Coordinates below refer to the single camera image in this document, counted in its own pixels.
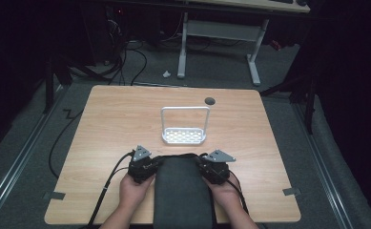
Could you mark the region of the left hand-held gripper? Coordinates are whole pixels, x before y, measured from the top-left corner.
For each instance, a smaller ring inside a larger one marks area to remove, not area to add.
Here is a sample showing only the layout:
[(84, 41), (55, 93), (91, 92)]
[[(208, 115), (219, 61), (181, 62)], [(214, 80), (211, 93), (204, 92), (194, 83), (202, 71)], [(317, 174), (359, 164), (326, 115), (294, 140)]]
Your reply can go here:
[(151, 158), (151, 152), (138, 145), (134, 150), (134, 155), (129, 163), (128, 175), (136, 183), (142, 183), (152, 175), (158, 168), (158, 162)]

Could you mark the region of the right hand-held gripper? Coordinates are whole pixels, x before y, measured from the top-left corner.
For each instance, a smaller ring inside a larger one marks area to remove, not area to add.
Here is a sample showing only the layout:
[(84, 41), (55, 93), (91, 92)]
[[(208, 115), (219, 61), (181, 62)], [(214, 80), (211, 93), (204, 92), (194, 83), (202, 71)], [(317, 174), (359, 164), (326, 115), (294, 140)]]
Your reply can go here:
[(199, 157), (199, 171), (212, 184), (222, 184), (230, 176), (228, 162), (236, 159), (221, 150), (214, 150), (210, 154)]

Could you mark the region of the grey towel with yellow side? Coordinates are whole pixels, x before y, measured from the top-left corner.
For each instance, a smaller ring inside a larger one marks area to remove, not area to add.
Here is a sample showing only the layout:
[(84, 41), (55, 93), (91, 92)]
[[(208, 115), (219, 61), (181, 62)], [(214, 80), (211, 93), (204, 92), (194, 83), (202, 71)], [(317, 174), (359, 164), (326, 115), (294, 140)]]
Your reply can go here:
[(154, 229), (212, 229), (212, 199), (191, 158), (168, 157), (155, 177)]

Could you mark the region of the white towel rack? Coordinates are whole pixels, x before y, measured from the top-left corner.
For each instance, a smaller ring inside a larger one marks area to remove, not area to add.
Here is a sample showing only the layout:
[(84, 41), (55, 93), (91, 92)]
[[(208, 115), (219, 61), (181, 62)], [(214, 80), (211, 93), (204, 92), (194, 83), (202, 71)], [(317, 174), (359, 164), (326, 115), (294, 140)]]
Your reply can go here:
[[(205, 121), (202, 128), (198, 127), (167, 127), (164, 115), (169, 111), (205, 111)], [(172, 145), (200, 145), (207, 136), (207, 126), (211, 109), (206, 106), (167, 106), (160, 110), (162, 139)]]

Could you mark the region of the person's right hand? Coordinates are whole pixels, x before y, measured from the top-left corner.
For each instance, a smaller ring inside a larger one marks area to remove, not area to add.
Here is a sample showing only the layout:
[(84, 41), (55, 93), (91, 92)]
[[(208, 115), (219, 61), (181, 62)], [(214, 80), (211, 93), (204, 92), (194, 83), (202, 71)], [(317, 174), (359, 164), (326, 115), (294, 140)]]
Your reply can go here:
[(203, 179), (212, 191), (216, 203), (228, 213), (233, 210), (241, 210), (242, 204), (239, 198), (239, 183), (233, 174), (230, 174), (228, 181), (218, 184), (212, 184), (206, 178)]

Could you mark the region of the person's left hand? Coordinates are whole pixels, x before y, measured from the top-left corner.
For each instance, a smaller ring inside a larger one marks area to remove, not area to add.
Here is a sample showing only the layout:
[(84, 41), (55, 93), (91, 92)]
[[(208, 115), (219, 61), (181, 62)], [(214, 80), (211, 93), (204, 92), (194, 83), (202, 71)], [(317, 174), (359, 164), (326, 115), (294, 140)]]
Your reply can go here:
[(142, 183), (137, 183), (134, 179), (126, 174), (120, 181), (119, 185), (119, 208), (134, 211), (146, 197), (147, 191), (154, 181), (155, 177), (151, 176)]

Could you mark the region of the grey tape piece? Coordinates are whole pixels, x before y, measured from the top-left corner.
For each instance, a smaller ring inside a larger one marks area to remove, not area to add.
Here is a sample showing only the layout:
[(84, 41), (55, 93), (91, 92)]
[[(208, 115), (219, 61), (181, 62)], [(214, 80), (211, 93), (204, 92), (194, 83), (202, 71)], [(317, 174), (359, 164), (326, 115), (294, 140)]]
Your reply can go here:
[(65, 197), (65, 193), (59, 193), (59, 192), (45, 192), (42, 199), (45, 199), (45, 200), (50, 200), (50, 199), (59, 199), (59, 200), (63, 200), (64, 197)]
[(301, 191), (299, 188), (287, 188), (282, 190), (283, 194), (285, 196), (299, 196), (301, 194)]

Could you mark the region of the black metal stand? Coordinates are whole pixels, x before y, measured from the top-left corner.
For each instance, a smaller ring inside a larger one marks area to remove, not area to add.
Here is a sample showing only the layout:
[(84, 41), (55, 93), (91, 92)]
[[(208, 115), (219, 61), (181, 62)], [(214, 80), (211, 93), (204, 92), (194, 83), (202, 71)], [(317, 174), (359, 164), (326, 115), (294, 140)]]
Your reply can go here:
[(300, 103), (301, 101), (305, 102), (305, 112), (303, 123), (306, 131), (309, 135), (313, 133), (312, 130), (312, 119), (313, 113), (315, 111), (315, 94), (316, 94), (317, 82), (314, 76), (298, 76), (293, 79), (286, 80), (276, 86), (264, 90), (259, 94), (261, 96), (268, 96), (275, 92), (291, 90), (289, 95), (289, 100), (291, 103)]
[(54, 55), (46, 62), (46, 97), (45, 110), (47, 114), (53, 105), (54, 101), (54, 79), (57, 78), (62, 86), (70, 86), (72, 84), (72, 77), (68, 67), (67, 59), (62, 55)]

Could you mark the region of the metal floor rail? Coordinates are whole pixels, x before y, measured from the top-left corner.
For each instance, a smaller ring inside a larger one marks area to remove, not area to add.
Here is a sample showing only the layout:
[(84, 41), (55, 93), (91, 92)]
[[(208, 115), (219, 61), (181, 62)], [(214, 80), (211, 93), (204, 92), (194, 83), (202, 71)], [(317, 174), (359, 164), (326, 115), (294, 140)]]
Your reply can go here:
[(0, 210), (28, 163), (55, 107), (69, 87), (56, 87), (54, 101), (48, 109), (45, 108), (45, 89), (45, 86), (39, 88), (33, 100), (13, 120), (10, 130), (0, 142)]
[(299, 126), (301, 127), (305, 135), (306, 141), (308, 142), (319, 180), (323, 187), (324, 193), (327, 196), (334, 216), (338, 222), (338, 225), (340, 226), (340, 229), (354, 229), (352, 221), (349, 218), (341, 199), (340, 192), (338, 191), (334, 180), (332, 179), (330, 172), (327, 169), (324, 159), (320, 153), (319, 146), (314, 136), (308, 132), (305, 126), (304, 113), (301, 106), (299, 104), (292, 104), (291, 107), (299, 121)]

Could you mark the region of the desk with white frame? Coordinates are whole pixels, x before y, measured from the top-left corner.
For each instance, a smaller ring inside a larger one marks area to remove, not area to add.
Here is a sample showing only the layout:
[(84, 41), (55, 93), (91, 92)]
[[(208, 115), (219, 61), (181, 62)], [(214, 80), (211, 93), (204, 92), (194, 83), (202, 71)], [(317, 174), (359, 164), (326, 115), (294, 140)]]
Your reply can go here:
[[(239, 10), (257, 10), (258, 12), (292, 13), (293, 15), (307, 14), (310, 8), (303, 0), (182, 0), (185, 7), (226, 7)], [(183, 13), (181, 50), (178, 58), (177, 77), (186, 76), (187, 38), (200, 36), (208, 38), (228, 39), (236, 41), (253, 42), (255, 46), (252, 52), (246, 55), (252, 82), (255, 86), (260, 85), (260, 78), (256, 65), (256, 58), (262, 40), (266, 33), (269, 17), (259, 19), (257, 25), (246, 25), (230, 22), (216, 22), (211, 19), (189, 19), (188, 10)]]

